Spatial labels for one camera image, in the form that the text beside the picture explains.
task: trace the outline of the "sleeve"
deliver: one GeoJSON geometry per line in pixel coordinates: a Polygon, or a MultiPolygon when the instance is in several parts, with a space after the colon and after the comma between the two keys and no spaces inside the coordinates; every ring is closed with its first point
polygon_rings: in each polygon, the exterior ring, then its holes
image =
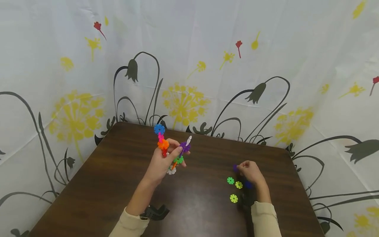
{"type": "Polygon", "coordinates": [[[149,224],[149,221],[148,218],[141,220],[139,216],[128,214],[124,208],[119,221],[109,237],[140,237],[149,224]]]}
{"type": "Polygon", "coordinates": [[[281,237],[278,219],[271,203],[254,202],[251,206],[251,217],[255,237],[281,237]]]}

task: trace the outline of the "white curtain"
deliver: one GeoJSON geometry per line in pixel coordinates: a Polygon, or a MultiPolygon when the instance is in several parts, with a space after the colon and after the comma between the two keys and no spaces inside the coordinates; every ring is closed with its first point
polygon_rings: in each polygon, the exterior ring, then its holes
{"type": "Polygon", "coordinates": [[[327,236],[379,234],[378,2],[0,6],[1,236],[117,121],[287,148],[327,236]]]}

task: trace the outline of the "hand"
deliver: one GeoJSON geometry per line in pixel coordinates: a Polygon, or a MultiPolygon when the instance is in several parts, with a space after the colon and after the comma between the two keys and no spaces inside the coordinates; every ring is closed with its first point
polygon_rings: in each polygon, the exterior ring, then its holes
{"type": "Polygon", "coordinates": [[[263,177],[257,164],[254,161],[244,161],[240,165],[237,165],[237,168],[250,183],[253,183],[255,185],[266,183],[265,178],[263,177]]]}
{"type": "MultiPolygon", "coordinates": [[[[180,152],[183,150],[183,148],[180,146],[180,143],[178,141],[175,141],[173,139],[166,139],[169,143],[169,147],[167,149],[167,152],[170,154],[165,158],[162,155],[162,150],[159,148],[156,148],[154,150],[153,157],[151,158],[150,165],[147,168],[147,171],[144,176],[144,180],[147,180],[148,182],[151,182],[153,184],[158,185],[163,177],[166,175],[168,168],[172,164],[175,158],[177,158],[180,154],[180,152]]],[[[186,163],[183,161],[181,163],[183,167],[186,167],[186,163]]]]}

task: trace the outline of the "black stem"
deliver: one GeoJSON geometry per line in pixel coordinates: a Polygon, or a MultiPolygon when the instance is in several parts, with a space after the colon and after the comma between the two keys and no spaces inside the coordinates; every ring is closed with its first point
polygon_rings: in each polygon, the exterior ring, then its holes
{"type": "Polygon", "coordinates": [[[155,91],[157,90],[157,86],[158,86],[160,68],[159,68],[159,62],[158,62],[157,58],[154,57],[153,55],[149,54],[149,53],[144,52],[144,51],[139,52],[138,54],[136,54],[136,56],[134,56],[134,60],[135,60],[135,59],[137,58],[137,56],[140,55],[141,53],[147,54],[147,55],[149,55],[150,57],[154,58],[155,61],[157,62],[157,66],[158,66],[157,83],[155,84],[154,93],[153,93],[153,96],[151,97],[150,105],[149,105],[149,108],[147,109],[146,118],[145,118],[145,122],[144,122],[145,125],[146,125],[147,116],[148,116],[148,114],[149,114],[149,110],[150,110],[150,107],[151,107],[151,103],[153,102],[154,94],[155,94],[155,91]]]}
{"type": "Polygon", "coordinates": [[[133,108],[134,108],[134,111],[136,112],[137,119],[138,119],[138,123],[141,124],[141,123],[139,122],[139,117],[138,117],[138,114],[137,114],[137,109],[136,109],[136,107],[134,106],[132,100],[131,100],[129,97],[127,97],[127,96],[123,96],[123,97],[121,97],[121,98],[119,99],[119,101],[117,102],[117,106],[116,106],[116,115],[117,115],[117,110],[118,110],[118,104],[120,103],[120,101],[122,101],[122,100],[124,100],[124,99],[126,99],[126,100],[128,100],[128,101],[131,102],[131,104],[132,104],[132,106],[133,106],[133,108]]]}
{"type": "Polygon", "coordinates": [[[258,133],[257,133],[257,135],[259,135],[259,133],[262,131],[262,129],[268,124],[268,122],[269,121],[271,121],[271,119],[286,105],[287,103],[285,103],[285,104],[283,104],[282,106],[280,106],[272,115],[271,115],[271,117],[265,122],[265,124],[261,127],[261,129],[259,129],[259,131],[258,131],[258,133]]]}
{"type": "Polygon", "coordinates": [[[215,122],[215,124],[214,124],[214,126],[213,126],[213,130],[212,130],[212,132],[211,132],[211,137],[213,137],[213,134],[215,133],[215,127],[216,127],[216,124],[217,124],[217,122],[218,122],[218,120],[220,119],[220,117],[221,117],[221,115],[222,115],[222,113],[224,112],[224,110],[226,109],[226,107],[228,107],[228,105],[230,105],[232,102],[233,102],[233,100],[235,100],[238,96],[240,96],[240,95],[242,95],[242,94],[244,94],[244,93],[248,93],[248,92],[253,92],[254,90],[253,89],[249,89],[249,90],[243,90],[243,91],[241,91],[241,92],[239,92],[238,94],[236,94],[226,105],[225,105],[225,107],[222,109],[222,111],[221,111],[221,113],[219,114],[219,116],[218,116],[218,118],[217,118],[217,120],[216,120],[216,122],[215,122]]]}
{"type": "MultiPolygon", "coordinates": [[[[48,152],[49,152],[49,154],[50,154],[51,159],[53,160],[53,163],[54,163],[54,165],[55,165],[55,169],[57,169],[57,168],[58,168],[58,165],[56,164],[56,161],[55,161],[55,159],[54,159],[53,152],[52,152],[51,149],[50,149],[49,142],[47,141],[47,138],[46,138],[46,135],[45,135],[45,129],[44,129],[43,124],[42,124],[41,113],[38,113],[38,124],[39,124],[39,129],[41,130],[42,137],[44,138],[44,141],[45,141],[45,144],[46,144],[46,148],[47,148],[47,150],[48,150],[48,152]]],[[[63,176],[62,176],[62,174],[61,174],[61,171],[60,171],[59,169],[58,169],[58,174],[59,174],[59,176],[61,177],[61,179],[62,179],[64,185],[66,185],[66,182],[64,181],[64,178],[63,178],[63,176]]]]}
{"type": "Polygon", "coordinates": [[[21,96],[19,96],[18,94],[14,93],[14,92],[11,92],[11,91],[2,91],[0,92],[0,95],[10,95],[10,96],[14,96],[16,97],[17,99],[19,99],[25,106],[26,108],[28,109],[29,113],[30,113],[30,116],[33,120],[33,123],[34,123],[34,127],[37,131],[37,135],[38,135],[38,138],[39,138],[39,143],[41,145],[41,150],[42,150],[42,155],[43,155],[43,158],[44,158],[44,163],[45,163],[45,172],[46,172],[46,175],[47,175],[47,178],[49,180],[49,183],[50,183],[50,187],[51,187],[51,190],[54,192],[54,196],[55,197],[58,197],[55,189],[54,189],[54,186],[53,186],[53,182],[51,181],[51,178],[50,178],[50,175],[49,175],[49,172],[47,170],[47,163],[46,163],[46,156],[45,156],[45,150],[44,150],[44,146],[43,146],[43,143],[42,143],[42,138],[41,138],[41,134],[38,130],[38,126],[37,126],[37,122],[36,122],[36,118],[34,117],[34,114],[28,104],[28,102],[26,102],[26,100],[24,100],[21,96]]]}
{"type": "Polygon", "coordinates": [[[163,81],[163,78],[159,81],[159,85],[158,85],[158,89],[157,89],[157,93],[155,95],[155,102],[154,102],[154,110],[153,110],[153,114],[155,114],[155,108],[157,106],[157,99],[158,99],[158,94],[159,94],[159,90],[161,88],[161,85],[162,85],[162,81],[163,81]]]}
{"type": "Polygon", "coordinates": [[[215,129],[213,130],[213,132],[216,131],[216,129],[217,129],[221,124],[223,124],[224,122],[229,121],[229,120],[236,120],[236,121],[238,121],[238,122],[240,123],[240,131],[239,131],[239,133],[238,133],[238,137],[240,137],[240,135],[241,135],[241,126],[242,126],[242,124],[241,124],[241,120],[240,120],[239,118],[236,118],[236,117],[225,119],[224,121],[222,121],[221,123],[219,123],[219,124],[217,125],[217,127],[215,127],[215,129]]]}
{"type": "Polygon", "coordinates": [[[353,196],[353,195],[369,194],[369,193],[379,193],[379,190],[366,191],[366,192],[358,192],[358,193],[344,193],[344,194],[320,196],[320,197],[310,198],[309,200],[316,200],[316,199],[322,199],[322,198],[334,198],[334,197],[341,197],[341,196],[353,196]]]}
{"type": "Polygon", "coordinates": [[[49,200],[47,200],[47,199],[45,199],[45,198],[43,198],[43,197],[41,197],[41,196],[38,196],[38,195],[32,194],[32,193],[27,193],[27,192],[13,192],[13,193],[9,193],[9,194],[5,195],[4,197],[2,197],[2,198],[0,199],[0,207],[1,207],[1,205],[3,205],[3,203],[4,203],[8,198],[10,198],[10,197],[13,196],[13,195],[17,195],[17,194],[25,194],[25,195],[33,196],[33,197],[36,197],[36,198],[40,198],[41,200],[44,200],[45,202],[48,202],[48,203],[52,204],[52,202],[50,202],[49,200]]]}
{"type": "Polygon", "coordinates": [[[328,211],[330,213],[330,220],[332,219],[332,211],[325,204],[319,202],[319,203],[312,205],[312,207],[314,207],[316,205],[321,205],[321,206],[324,206],[326,209],[328,209],[328,211]]]}
{"type": "Polygon", "coordinates": [[[285,100],[285,98],[287,97],[287,95],[288,95],[288,93],[290,92],[290,82],[287,80],[287,79],[285,79],[285,78],[283,78],[283,77],[279,77],[279,76],[276,76],[276,77],[271,77],[270,79],[268,79],[267,81],[265,81],[265,83],[267,83],[267,82],[269,82],[270,80],[272,80],[272,79],[274,79],[274,78],[280,78],[280,79],[282,79],[282,80],[284,80],[285,82],[287,82],[287,84],[288,84],[288,88],[287,88],[287,92],[285,93],[285,96],[283,97],[283,99],[282,99],[282,101],[276,106],[276,108],[273,110],[273,111],[271,111],[271,113],[269,113],[259,124],[258,124],[258,126],[256,126],[255,128],[254,128],[254,130],[248,135],[248,137],[245,139],[245,142],[248,140],[248,138],[253,134],[253,132],[263,123],[263,121],[264,120],[266,120],[267,118],[268,118],[268,116],[270,116],[282,103],[283,103],[283,101],[285,100]]]}
{"type": "Polygon", "coordinates": [[[149,118],[149,123],[151,122],[151,118],[153,118],[153,117],[155,117],[155,116],[158,116],[158,117],[159,117],[157,124],[159,124],[159,122],[160,122],[164,117],[167,117],[167,115],[162,115],[162,116],[159,116],[159,115],[152,115],[152,116],[150,116],[150,118],[149,118]]]}
{"type": "Polygon", "coordinates": [[[294,158],[292,161],[294,161],[294,160],[296,160],[298,158],[301,158],[301,157],[312,158],[312,159],[316,160],[318,163],[320,163],[320,165],[321,165],[321,171],[320,171],[319,175],[317,176],[317,178],[315,179],[315,181],[313,181],[313,183],[306,189],[306,191],[307,191],[308,189],[310,189],[313,186],[313,184],[315,184],[315,182],[318,180],[318,178],[320,178],[321,174],[324,171],[325,163],[322,160],[320,160],[319,158],[311,156],[311,155],[301,155],[301,156],[298,156],[298,157],[294,158]]]}
{"type": "Polygon", "coordinates": [[[64,172],[66,173],[67,182],[70,182],[69,176],[67,175],[67,150],[68,149],[69,148],[67,148],[66,152],[64,153],[64,172]]]}
{"type": "Polygon", "coordinates": [[[114,93],[114,84],[116,83],[117,74],[121,70],[124,70],[124,69],[128,69],[128,66],[122,66],[122,67],[118,68],[117,71],[116,71],[116,73],[114,74],[114,78],[113,78],[113,100],[114,100],[114,110],[116,112],[116,122],[118,122],[118,119],[117,119],[117,108],[116,108],[116,95],[114,93]]]}
{"type": "Polygon", "coordinates": [[[310,187],[308,187],[309,189],[309,195],[308,195],[308,198],[312,195],[312,189],[310,187]]]}
{"type": "Polygon", "coordinates": [[[265,140],[265,138],[264,138],[262,135],[255,135],[255,136],[252,136],[252,137],[250,138],[249,143],[251,143],[251,140],[252,140],[253,138],[257,137],[257,136],[261,136],[261,137],[263,138],[263,140],[265,140]]]}
{"type": "Polygon", "coordinates": [[[305,149],[299,151],[299,152],[298,152],[298,153],[292,158],[292,160],[294,160],[296,156],[298,156],[298,155],[299,155],[300,153],[302,153],[303,151],[305,151],[305,150],[311,148],[312,146],[316,146],[317,144],[323,143],[323,142],[325,142],[325,141],[331,141],[331,140],[341,139],[341,138],[350,139],[350,140],[353,140],[353,141],[356,142],[356,143],[362,143],[358,138],[353,137],[353,136],[348,136],[348,135],[342,135],[342,136],[330,137],[330,138],[327,138],[327,139],[324,139],[324,140],[318,141],[318,142],[316,142],[316,143],[310,145],[309,147],[307,147],[307,148],[305,148],[305,149]]]}
{"type": "MultiPolygon", "coordinates": [[[[329,205],[327,207],[334,207],[334,206],[339,206],[339,205],[342,205],[342,204],[347,204],[347,203],[352,203],[352,202],[359,202],[359,201],[364,201],[364,200],[370,200],[370,199],[379,199],[379,195],[370,195],[370,196],[365,196],[365,197],[360,197],[360,198],[353,198],[353,199],[349,199],[349,200],[346,200],[346,201],[342,201],[342,202],[337,202],[335,204],[332,204],[332,205],[329,205]]],[[[324,208],[327,208],[327,207],[321,207],[321,208],[318,208],[314,211],[318,211],[318,210],[321,210],[321,209],[324,209],[324,208]]]]}
{"type": "Polygon", "coordinates": [[[54,179],[58,182],[58,183],[60,183],[60,184],[62,184],[62,185],[67,185],[66,184],[66,182],[65,183],[62,183],[62,182],[60,182],[57,178],[56,178],[56,171],[58,170],[58,167],[56,167],[55,168],[55,171],[54,171],[54,179]]]}

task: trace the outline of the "wooden table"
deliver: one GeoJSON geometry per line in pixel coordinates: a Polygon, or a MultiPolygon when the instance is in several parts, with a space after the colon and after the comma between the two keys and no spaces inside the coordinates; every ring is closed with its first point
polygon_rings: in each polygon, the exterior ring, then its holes
{"type": "MultiPolygon", "coordinates": [[[[167,130],[186,141],[189,133],[167,130]]],[[[266,177],[283,237],[323,237],[295,167],[284,149],[192,134],[187,168],[166,175],[152,204],[171,211],[150,221],[143,236],[251,236],[244,212],[229,200],[239,195],[226,179],[233,164],[253,160],[266,177]]],[[[30,237],[108,237],[143,177],[157,146],[152,127],[114,125],[37,225],[30,237]]]]}

